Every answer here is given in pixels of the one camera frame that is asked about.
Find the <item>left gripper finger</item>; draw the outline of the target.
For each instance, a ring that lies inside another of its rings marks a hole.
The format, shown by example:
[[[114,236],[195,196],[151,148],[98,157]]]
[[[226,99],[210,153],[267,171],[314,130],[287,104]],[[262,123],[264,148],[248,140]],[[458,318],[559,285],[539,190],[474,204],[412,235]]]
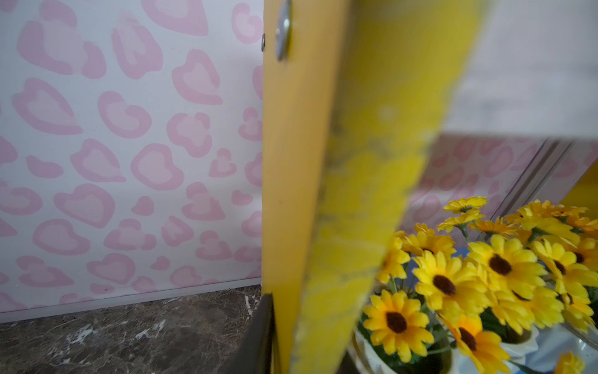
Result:
[[[232,358],[226,373],[271,373],[274,338],[273,295],[261,297],[241,345]]]

